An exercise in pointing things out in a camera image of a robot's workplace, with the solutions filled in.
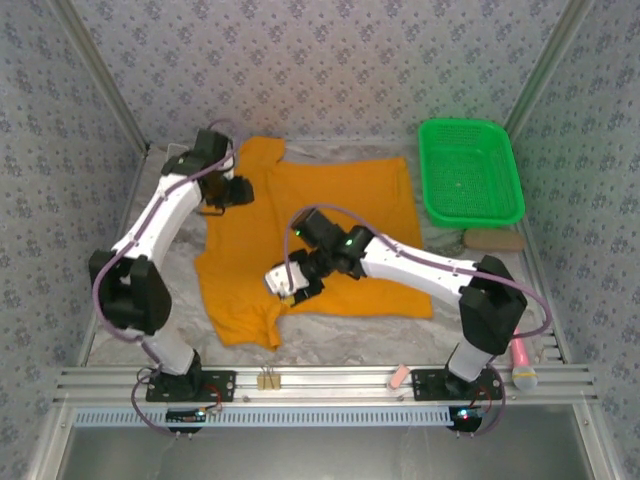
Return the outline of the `orange t-shirt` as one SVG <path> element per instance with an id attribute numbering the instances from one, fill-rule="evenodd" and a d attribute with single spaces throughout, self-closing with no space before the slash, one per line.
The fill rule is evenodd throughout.
<path id="1" fill-rule="evenodd" d="M 274 351 L 282 343 L 277 321 L 293 314 L 429 319 L 428 295 L 385 280 L 333 274 L 323 292 L 291 307 L 268 293 L 264 274 L 285 251 L 303 247 L 285 229 L 300 208 L 329 203 L 351 211 L 397 241 L 419 248 L 419 220 L 402 157 L 334 165 L 305 165 L 284 158 L 282 139 L 254 137 L 239 154 L 239 175 L 254 200 L 221 215 L 206 211 L 207 237 L 194 261 L 205 311 L 225 346 L 255 344 Z"/>

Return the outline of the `green plastic basket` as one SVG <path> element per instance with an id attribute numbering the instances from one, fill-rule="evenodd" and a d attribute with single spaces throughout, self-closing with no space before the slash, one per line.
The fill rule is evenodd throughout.
<path id="1" fill-rule="evenodd" d="M 525 214 L 507 132 L 477 119 L 434 118 L 418 129 L 423 202 L 441 228 L 497 228 Z"/>

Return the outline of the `tan oval stone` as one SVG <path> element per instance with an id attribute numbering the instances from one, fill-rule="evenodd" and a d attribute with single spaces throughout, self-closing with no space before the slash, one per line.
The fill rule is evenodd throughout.
<path id="1" fill-rule="evenodd" d="M 521 252 L 526 241 L 516 231 L 508 229 L 467 229 L 463 234 L 466 248 L 487 252 Z"/>

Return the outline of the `pink toy microphone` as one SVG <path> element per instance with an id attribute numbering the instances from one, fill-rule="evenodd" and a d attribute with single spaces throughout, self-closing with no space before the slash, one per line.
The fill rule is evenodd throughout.
<path id="1" fill-rule="evenodd" d="M 538 384 L 538 376 L 532 367 L 526 346 L 521 338 L 510 343 L 512 356 L 511 379 L 517 389 L 522 392 L 533 391 Z"/>

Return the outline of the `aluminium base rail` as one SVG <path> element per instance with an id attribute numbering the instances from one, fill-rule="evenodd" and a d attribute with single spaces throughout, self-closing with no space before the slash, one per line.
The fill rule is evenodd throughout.
<path id="1" fill-rule="evenodd" d="M 411 380 L 396 390 L 387 387 L 393 366 L 280 366 L 273 369 L 279 387 L 258 387 L 263 367 L 235 367 L 235 406 L 370 406 L 413 401 Z M 510 405 L 595 403 L 598 394 L 585 365 L 537 366 L 538 384 L 530 392 L 518 389 L 509 366 L 498 365 Z M 72 367 L 61 371 L 52 394 L 56 404 L 125 406 L 138 378 L 134 366 Z"/>

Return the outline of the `aluminium frame post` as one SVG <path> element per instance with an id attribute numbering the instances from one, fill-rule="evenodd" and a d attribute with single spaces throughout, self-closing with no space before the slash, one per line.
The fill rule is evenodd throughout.
<path id="1" fill-rule="evenodd" d="M 81 58 L 102 99 L 132 147 L 140 154 L 148 151 L 148 142 L 133 113 L 121 95 L 115 79 L 102 58 L 90 31 L 84 25 L 72 0 L 46 0 L 61 24 L 68 40 Z"/>
<path id="2" fill-rule="evenodd" d="M 532 114 L 555 70 L 570 47 L 595 0 L 567 0 L 558 22 L 553 27 L 540 56 L 529 74 L 504 128 L 515 140 Z"/>

